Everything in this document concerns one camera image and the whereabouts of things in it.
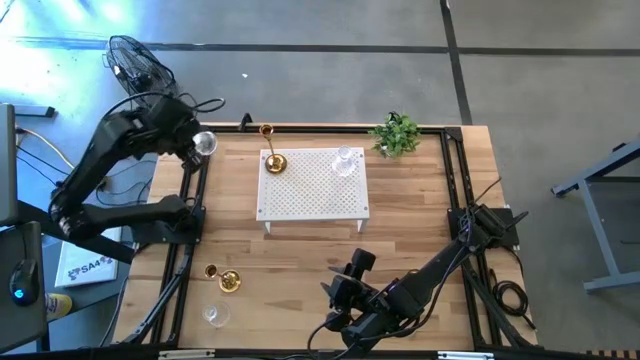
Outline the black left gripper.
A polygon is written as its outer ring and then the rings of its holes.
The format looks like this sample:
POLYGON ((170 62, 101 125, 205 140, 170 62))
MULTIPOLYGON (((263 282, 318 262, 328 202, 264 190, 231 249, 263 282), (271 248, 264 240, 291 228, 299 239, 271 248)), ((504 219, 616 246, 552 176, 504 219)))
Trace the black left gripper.
POLYGON ((176 98, 162 97, 142 115, 144 153, 175 154, 183 168, 198 171, 204 156, 195 150, 193 136, 200 130, 190 107, 176 98))

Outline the clear glass candle holder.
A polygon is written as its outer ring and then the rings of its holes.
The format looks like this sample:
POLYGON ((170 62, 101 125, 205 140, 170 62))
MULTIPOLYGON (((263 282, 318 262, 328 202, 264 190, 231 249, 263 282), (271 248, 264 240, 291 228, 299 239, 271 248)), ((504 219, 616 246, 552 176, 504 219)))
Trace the clear glass candle holder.
POLYGON ((195 151, 202 156, 210 156, 215 153, 218 140, 211 131, 201 131, 192 138, 195 151))
POLYGON ((332 163, 334 173, 340 177, 350 176, 356 169, 356 156, 349 146, 340 146, 332 163))
POLYGON ((206 306, 202 316, 211 326, 222 328, 229 322, 231 311, 227 303, 218 301, 206 306))

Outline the tall gold candlestick holder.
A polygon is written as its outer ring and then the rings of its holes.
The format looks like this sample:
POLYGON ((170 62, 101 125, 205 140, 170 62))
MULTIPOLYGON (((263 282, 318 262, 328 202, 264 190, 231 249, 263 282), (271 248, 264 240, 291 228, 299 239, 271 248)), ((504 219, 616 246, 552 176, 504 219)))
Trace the tall gold candlestick holder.
POLYGON ((284 155, 276 153, 272 143, 274 127, 270 124, 262 124, 259 127, 259 133, 267 141, 270 154, 265 160, 265 168, 271 174, 280 174, 287 168, 288 162, 284 155))
POLYGON ((242 284, 242 278, 238 271, 233 269, 221 271, 214 264, 209 264, 204 268, 204 275, 207 279, 217 280, 219 288, 225 293, 237 291, 242 284))

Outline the white perforated metal shelf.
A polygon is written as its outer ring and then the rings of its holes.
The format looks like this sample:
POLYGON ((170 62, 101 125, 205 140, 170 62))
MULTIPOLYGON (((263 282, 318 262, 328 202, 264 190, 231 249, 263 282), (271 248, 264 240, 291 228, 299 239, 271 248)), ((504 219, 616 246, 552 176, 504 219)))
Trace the white perforated metal shelf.
POLYGON ((286 157, 284 172, 265 168, 270 154, 259 153, 256 221, 265 232, 274 222, 355 220, 362 233, 370 219, 365 151, 351 147, 356 169, 348 177, 336 175, 332 163, 338 148, 278 149, 286 157))

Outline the black floor fan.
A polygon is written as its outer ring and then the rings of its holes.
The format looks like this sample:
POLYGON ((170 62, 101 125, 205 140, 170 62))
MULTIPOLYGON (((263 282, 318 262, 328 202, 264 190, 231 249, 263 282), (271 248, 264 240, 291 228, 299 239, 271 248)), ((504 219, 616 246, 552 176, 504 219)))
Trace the black floor fan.
POLYGON ((105 59, 107 67, 129 96, 145 92, 176 95, 178 92, 173 71, 146 46, 130 36, 111 36, 107 42, 105 59))

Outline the black desk beam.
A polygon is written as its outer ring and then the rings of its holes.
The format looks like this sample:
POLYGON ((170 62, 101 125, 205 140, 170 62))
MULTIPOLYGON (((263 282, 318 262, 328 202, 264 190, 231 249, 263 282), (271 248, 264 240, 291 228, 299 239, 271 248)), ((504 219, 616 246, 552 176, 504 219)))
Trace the black desk beam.
POLYGON ((70 240, 59 226, 49 219, 46 212, 31 204, 18 201, 17 210, 19 223, 30 221, 38 222, 41 226, 41 231, 53 238, 63 240, 85 250, 104 255, 126 264, 130 264, 134 258, 135 250, 133 248, 123 243, 115 242, 102 235, 89 238, 88 240, 70 240))

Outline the white printed box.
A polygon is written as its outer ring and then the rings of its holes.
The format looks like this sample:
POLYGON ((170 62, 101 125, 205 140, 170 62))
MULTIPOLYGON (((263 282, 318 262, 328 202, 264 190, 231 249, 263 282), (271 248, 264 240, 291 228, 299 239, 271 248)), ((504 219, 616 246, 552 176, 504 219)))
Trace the white printed box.
POLYGON ((63 242, 56 272, 57 288, 113 281, 118 262, 112 258, 63 242))

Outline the green potted plant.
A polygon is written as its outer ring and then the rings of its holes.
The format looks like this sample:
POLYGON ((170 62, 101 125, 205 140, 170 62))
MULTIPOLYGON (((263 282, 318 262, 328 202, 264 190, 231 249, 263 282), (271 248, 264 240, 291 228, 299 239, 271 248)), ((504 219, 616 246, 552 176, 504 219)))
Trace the green potted plant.
POLYGON ((420 144, 420 129, 407 114, 391 111, 384 124, 368 131, 374 139, 373 150, 384 158, 398 158, 415 152, 420 144))

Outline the grey metal foot bar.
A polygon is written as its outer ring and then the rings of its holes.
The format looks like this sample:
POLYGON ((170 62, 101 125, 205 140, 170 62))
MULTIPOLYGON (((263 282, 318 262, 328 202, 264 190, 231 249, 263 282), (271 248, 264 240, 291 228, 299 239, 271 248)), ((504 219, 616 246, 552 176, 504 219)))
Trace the grey metal foot bar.
POLYGON ((56 112, 56 110, 50 106, 15 105, 14 109, 17 116, 27 117, 52 118, 56 112))

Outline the dark grey panel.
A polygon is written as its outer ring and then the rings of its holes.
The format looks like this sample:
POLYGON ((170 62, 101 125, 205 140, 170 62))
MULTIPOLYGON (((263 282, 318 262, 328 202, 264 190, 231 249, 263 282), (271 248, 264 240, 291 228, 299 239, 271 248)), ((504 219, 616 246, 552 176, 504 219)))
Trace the dark grey panel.
POLYGON ((0 226, 18 216, 15 109, 0 104, 0 226))

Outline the dark desk top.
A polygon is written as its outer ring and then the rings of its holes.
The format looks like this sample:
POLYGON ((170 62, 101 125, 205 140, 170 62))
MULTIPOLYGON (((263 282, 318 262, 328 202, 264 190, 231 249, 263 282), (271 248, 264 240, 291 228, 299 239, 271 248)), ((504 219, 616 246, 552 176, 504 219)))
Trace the dark desk top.
POLYGON ((0 231, 0 353, 36 340, 47 330, 41 235, 38 222, 0 231), (38 264, 40 293, 29 306, 16 305, 9 292, 12 270, 23 259, 34 259, 38 264))

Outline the grey metal table base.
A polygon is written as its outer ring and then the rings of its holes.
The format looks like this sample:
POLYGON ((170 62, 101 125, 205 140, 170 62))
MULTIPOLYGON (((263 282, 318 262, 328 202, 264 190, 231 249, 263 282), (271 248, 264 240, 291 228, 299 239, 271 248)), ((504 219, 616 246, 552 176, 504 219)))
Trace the grey metal table base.
POLYGON ((640 285, 640 270, 620 270, 611 242, 640 245, 640 176, 612 173, 640 159, 640 137, 615 147, 604 160, 553 186, 551 193, 562 198, 571 191, 581 194, 608 274, 583 283, 587 293, 629 285, 640 285))

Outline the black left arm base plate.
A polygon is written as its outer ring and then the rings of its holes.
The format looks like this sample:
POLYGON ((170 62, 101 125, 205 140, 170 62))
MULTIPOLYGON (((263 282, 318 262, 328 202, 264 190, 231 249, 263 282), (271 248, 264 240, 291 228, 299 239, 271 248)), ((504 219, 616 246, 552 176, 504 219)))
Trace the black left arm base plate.
POLYGON ((133 240, 140 244, 196 244, 202 232, 199 225, 176 228, 160 221, 132 225, 131 230, 133 240))

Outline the silver aluminium rail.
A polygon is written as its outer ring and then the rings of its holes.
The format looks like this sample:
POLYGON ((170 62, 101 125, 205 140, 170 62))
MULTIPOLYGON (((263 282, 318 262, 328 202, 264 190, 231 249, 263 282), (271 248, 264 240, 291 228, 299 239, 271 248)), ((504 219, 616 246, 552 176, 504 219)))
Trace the silver aluminium rail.
POLYGON ((212 349, 175 349, 160 351, 157 360, 210 360, 215 359, 212 349))
POLYGON ((437 360, 495 360, 495 357, 487 352, 438 351, 437 360))

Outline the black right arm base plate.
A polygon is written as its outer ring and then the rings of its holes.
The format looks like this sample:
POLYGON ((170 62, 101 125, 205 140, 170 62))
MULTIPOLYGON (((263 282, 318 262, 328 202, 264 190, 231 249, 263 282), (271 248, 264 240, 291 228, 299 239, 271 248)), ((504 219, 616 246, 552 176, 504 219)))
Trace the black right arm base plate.
POLYGON ((527 212, 514 215, 509 208, 477 205, 449 209, 447 220, 454 240, 470 242, 477 248, 498 248, 519 245, 516 224, 527 215, 527 212))

